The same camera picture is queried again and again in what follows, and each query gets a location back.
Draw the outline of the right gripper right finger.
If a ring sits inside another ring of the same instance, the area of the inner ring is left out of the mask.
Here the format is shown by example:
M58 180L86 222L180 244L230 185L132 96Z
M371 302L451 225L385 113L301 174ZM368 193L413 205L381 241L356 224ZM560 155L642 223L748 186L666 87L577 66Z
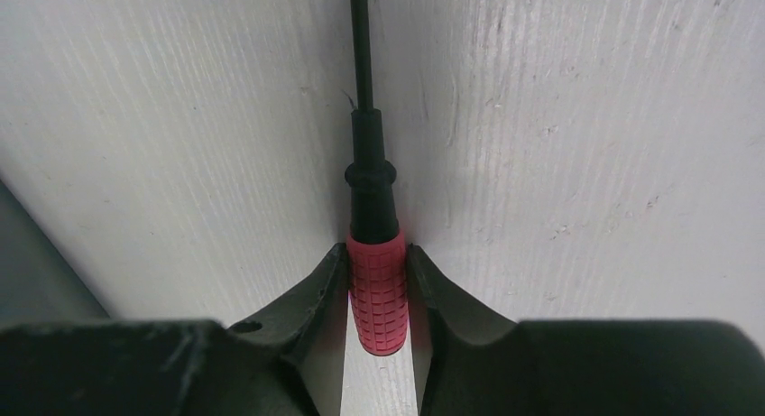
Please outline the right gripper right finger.
M406 258L422 415L761 415L764 358L710 320L511 321Z

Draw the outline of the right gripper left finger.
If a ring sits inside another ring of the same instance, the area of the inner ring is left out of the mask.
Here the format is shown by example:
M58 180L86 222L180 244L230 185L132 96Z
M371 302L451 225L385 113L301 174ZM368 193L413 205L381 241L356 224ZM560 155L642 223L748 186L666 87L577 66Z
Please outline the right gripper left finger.
M249 317L24 324L1 333L4 415L337 415L346 247Z

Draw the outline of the red handled black screwdriver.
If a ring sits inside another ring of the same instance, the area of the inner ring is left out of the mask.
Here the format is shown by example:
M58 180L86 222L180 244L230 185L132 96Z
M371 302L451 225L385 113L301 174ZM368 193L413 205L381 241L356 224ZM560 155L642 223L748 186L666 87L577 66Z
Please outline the red handled black screwdriver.
M350 9L357 101L353 161L345 171L351 190L349 294L362 347L389 356L407 337L406 245L392 191L397 171L386 159L382 113L373 102L369 2L350 0Z

